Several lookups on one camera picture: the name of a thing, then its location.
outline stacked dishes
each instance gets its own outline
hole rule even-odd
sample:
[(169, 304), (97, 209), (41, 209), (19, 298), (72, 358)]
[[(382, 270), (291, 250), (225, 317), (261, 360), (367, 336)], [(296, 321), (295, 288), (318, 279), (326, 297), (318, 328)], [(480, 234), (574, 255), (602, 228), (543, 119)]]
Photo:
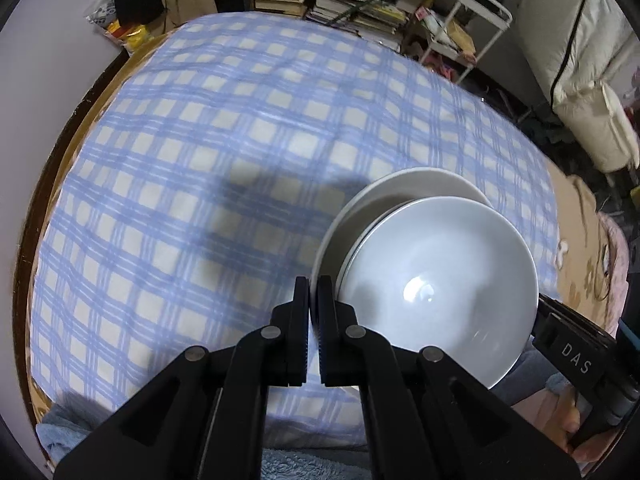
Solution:
[(391, 174), (356, 195), (312, 271), (392, 345), (442, 348), (487, 387), (514, 364), (538, 302), (516, 229), (464, 178), (435, 168)]

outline mattress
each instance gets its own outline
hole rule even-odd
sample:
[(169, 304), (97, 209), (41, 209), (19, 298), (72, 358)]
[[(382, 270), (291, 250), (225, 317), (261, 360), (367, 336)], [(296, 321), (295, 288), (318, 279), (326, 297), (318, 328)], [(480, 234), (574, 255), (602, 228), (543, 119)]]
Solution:
[[(60, 402), (100, 422), (185, 347), (235, 344), (290, 300), (342, 206), (412, 166), (478, 186), (525, 239), (541, 292), (564, 300), (559, 277), (585, 267), (558, 271), (549, 164), (382, 46), (258, 12), (194, 20), (136, 53), (67, 150), (33, 269), (32, 396), (40, 413)], [(359, 399), (320, 385), (313, 342), (307, 384), (270, 390), (265, 437), (364, 443)]]

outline plastic bag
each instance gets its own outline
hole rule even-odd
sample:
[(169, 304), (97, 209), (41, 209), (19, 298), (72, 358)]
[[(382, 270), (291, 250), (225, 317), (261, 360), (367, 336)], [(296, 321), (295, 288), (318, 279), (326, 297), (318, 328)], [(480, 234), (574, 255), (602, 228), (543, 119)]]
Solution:
[(120, 24), (114, 0), (97, 0), (88, 10), (85, 18), (89, 23), (100, 27), (107, 38), (126, 48), (130, 54), (150, 37), (145, 25), (123, 27)]

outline person's hand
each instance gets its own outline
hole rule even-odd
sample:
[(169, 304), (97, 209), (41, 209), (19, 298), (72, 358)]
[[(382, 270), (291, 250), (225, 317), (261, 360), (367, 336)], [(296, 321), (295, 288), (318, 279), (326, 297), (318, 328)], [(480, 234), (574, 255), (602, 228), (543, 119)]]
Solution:
[[(554, 399), (557, 399), (555, 407), (552, 405)], [(567, 386), (560, 397), (551, 394), (545, 399), (534, 425), (576, 462), (596, 462), (617, 435), (617, 430), (613, 428), (592, 436), (576, 449), (569, 446), (571, 437), (580, 428), (580, 412), (575, 407), (575, 390), (572, 386)]]

